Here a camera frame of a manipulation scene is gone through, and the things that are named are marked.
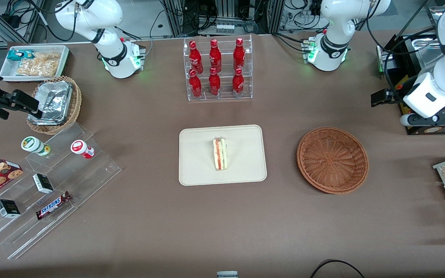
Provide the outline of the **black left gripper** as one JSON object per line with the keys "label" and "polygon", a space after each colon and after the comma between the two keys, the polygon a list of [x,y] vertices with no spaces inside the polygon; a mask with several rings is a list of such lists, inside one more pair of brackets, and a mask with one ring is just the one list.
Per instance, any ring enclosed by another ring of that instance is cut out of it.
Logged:
{"label": "black left gripper", "polygon": [[409,91],[395,91],[392,93],[391,89],[381,89],[372,94],[371,107],[379,105],[392,104],[406,104],[404,98],[409,94]]}

